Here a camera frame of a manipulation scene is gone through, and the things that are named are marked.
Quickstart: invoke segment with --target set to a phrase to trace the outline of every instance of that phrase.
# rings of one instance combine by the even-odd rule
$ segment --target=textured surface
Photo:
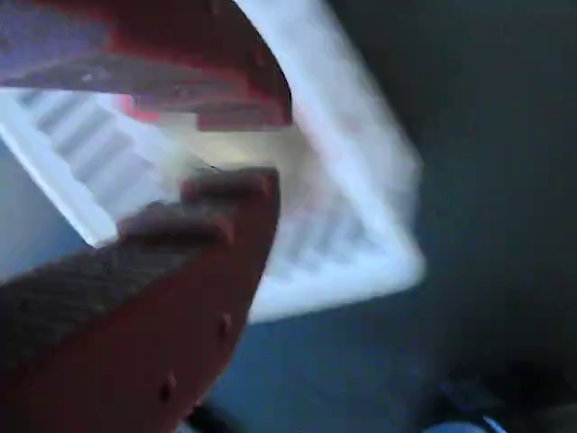
[[[39,360],[198,253],[197,245],[105,247],[0,285],[0,374]]]
[[[425,161],[416,290],[251,327],[214,390],[246,431],[412,431],[453,369],[577,360],[577,11],[334,0]]]

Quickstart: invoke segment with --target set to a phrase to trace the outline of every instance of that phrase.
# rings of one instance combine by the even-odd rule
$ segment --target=gray surface
[[[0,281],[83,246],[0,141]]]
[[[251,327],[213,397],[253,433],[412,431],[455,368],[577,361],[575,8],[333,4],[424,158],[429,273],[398,296]]]

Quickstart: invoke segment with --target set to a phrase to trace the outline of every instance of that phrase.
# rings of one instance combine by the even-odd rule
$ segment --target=hole
[[[160,401],[162,401],[163,403],[168,403],[170,401],[170,397],[171,397],[170,386],[167,383],[164,383],[160,387]]]
[[[177,387],[177,379],[174,377],[173,373],[168,373],[166,382],[162,384],[159,389],[159,399],[160,402],[166,404],[172,398],[174,390]]]
[[[230,314],[224,313],[220,317],[220,321],[218,323],[218,336],[221,339],[225,339],[231,333],[231,329],[233,328],[233,318]]]

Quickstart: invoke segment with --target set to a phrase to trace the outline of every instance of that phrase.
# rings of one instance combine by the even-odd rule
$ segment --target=red object
[[[160,115],[154,111],[142,111],[136,108],[134,98],[130,95],[121,95],[119,99],[119,108],[125,115],[141,122],[158,122]]]
[[[0,287],[0,431],[173,431],[229,361],[264,270],[279,180],[256,174],[248,198],[231,199],[238,180],[211,187],[234,236],[123,237]]]
[[[201,130],[291,123],[288,84],[232,0],[4,0],[0,85],[134,96]]]

